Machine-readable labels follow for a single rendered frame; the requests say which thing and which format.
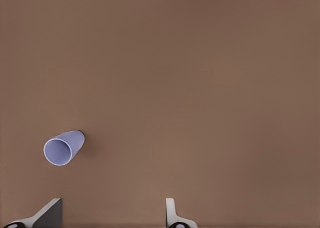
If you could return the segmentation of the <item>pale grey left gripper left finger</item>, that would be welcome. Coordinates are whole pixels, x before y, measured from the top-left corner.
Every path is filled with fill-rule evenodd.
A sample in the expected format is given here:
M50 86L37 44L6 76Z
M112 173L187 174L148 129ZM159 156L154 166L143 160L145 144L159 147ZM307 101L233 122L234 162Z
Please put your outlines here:
M63 199L54 198L35 215L6 224L3 228L61 228Z

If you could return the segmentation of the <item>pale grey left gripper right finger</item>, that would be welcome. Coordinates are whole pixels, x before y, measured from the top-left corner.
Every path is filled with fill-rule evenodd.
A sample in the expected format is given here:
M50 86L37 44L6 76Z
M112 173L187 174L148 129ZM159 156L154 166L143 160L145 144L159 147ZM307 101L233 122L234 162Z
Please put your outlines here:
M165 199L166 228L198 228L196 222L180 217L176 213L175 201L173 198Z

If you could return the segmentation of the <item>purple cup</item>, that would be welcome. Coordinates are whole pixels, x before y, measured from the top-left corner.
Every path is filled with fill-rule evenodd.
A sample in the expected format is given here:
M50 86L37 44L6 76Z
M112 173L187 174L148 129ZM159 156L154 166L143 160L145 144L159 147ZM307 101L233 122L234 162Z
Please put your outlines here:
M48 140L43 147L43 153L51 164L63 166L76 156L84 142L85 135L81 131L68 131Z

